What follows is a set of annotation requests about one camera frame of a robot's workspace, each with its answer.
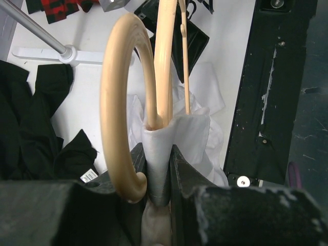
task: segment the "white label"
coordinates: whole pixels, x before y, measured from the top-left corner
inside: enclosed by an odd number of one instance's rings
[[[96,177],[98,177],[98,175],[92,169],[89,169],[84,175],[80,177],[80,179],[84,183],[87,183],[94,180]]]

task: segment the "curved wooden hook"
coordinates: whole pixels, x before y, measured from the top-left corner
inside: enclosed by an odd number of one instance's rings
[[[132,13],[115,24],[107,43],[102,64],[100,91],[101,138],[106,165],[118,194],[131,202],[141,200],[147,190],[143,173],[135,173],[127,134],[127,83],[129,64],[137,48],[145,77],[148,125],[162,127],[157,115],[154,58],[147,31]]]
[[[185,18],[181,33],[183,40],[187,42],[186,6],[183,0],[179,2],[182,19]],[[166,127],[173,112],[170,61],[176,6],[177,0],[159,1],[155,60],[146,28],[132,13],[125,14],[116,22],[104,55],[100,91],[102,146],[111,181],[117,193],[130,202],[138,202],[144,197],[147,179],[143,173],[135,173],[129,151],[126,116],[129,64],[136,47],[145,78],[148,129]],[[188,113],[189,73],[186,48],[187,43],[184,43],[183,68],[184,80],[187,82],[185,90],[188,91]]]

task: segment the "black metal panel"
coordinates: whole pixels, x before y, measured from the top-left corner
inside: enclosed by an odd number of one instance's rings
[[[321,212],[302,191],[216,187],[176,146],[170,170],[173,246],[328,242]]]
[[[317,1],[285,0],[288,12],[266,2],[255,6],[224,171],[283,184]]]

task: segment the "white surface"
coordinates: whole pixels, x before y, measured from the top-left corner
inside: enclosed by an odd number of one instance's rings
[[[13,4],[19,8],[22,6],[23,0],[11,0]],[[11,41],[14,36],[16,21],[0,9],[0,59],[6,60],[10,49]]]
[[[185,87],[179,81],[173,63],[171,70],[173,85]],[[210,108],[210,115],[225,107],[212,63],[197,63],[194,66],[189,77],[189,91],[195,95],[201,106]]]
[[[228,146],[254,4],[255,0],[216,0],[213,15],[198,4],[192,17],[192,21],[210,37],[199,62],[213,64],[226,105],[214,116],[224,132],[221,165]],[[27,13],[26,3],[23,3],[22,10]],[[79,11],[51,25],[47,23],[44,12],[34,13],[30,17],[65,45],[72,44],[84,51],[103,52],[113,25],[126,12],[125,9],[118,9],[104,13],[101,6],[93,6],[89,13]],[[48,48],[20,24],[16,27],[11,49],[13,46]],[[7,61],[30,71],[28,81],[34,92],[37,65],[47,62],[19,59],[11,53]],[[99,65],[78,65],[72,90],[53,117],[56,134],[64,138],[64,145],[80,129],[84,129],[93,147],[99,152],[96,166],[98,160],[104,159],[99,124],[100,75]],[[142,75],[129,76],[129,83],[137,77],[142,78]]]
[[[43,48],[26,48],[14,46],[11,49],[11,54],[20,58],[20,59],[29,59],[29,60],[43,60],[48,63],[60,62],[64,64],[70,64],[72,66],[77,66],[81,63],[83,64],[103,64],[104,53],[97,51],[83,51],[76,50],[72,45],[67,45],[72,49],[72,55],[68,58],[63,58],[58,52],[53,49],[43,49]],[[133,65],[135,57],[131,57],[131,65]]]

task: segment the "white cloth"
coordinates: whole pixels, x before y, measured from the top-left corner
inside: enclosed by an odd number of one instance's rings
[[[173,62],[171,64],[173,86],[184,86],[179,81]],[[145,82],[144,75],[140,73],[142,66],[138,58],[130,67],[128,77],[128,95],[137,95],[142,107],[145,107]],[[219,83],[212,63],[197,63],[189,77],[189,90],[202,107],[210,109],[209,115],[215,114],[225,107],[220,93]]]
[[[179,81],[178,74],[172,69],[173,86],[185,86]],[[197,63],[189,77],[189,91],[202,107],[210,109],[210,115],[225,107],[219,82],[212,63]]]
[[[220,126],[210,117],[209,108],[202,107],[190,95],[191,115],[185,114],[184,88],[173,88],[173,119],[157,131],[146,129],[142,103],[136,95],[128,95],[128,137],[130,149],[142,142],[147,160],[148,187],[152,201],[169,202],[165,184],[172,144],[198,172],[218,186],[228,180],[219,165],[223,143]],[[171,217],[168,206],[157,207],[148,200],[141,222],[141,245],[171,245]]]

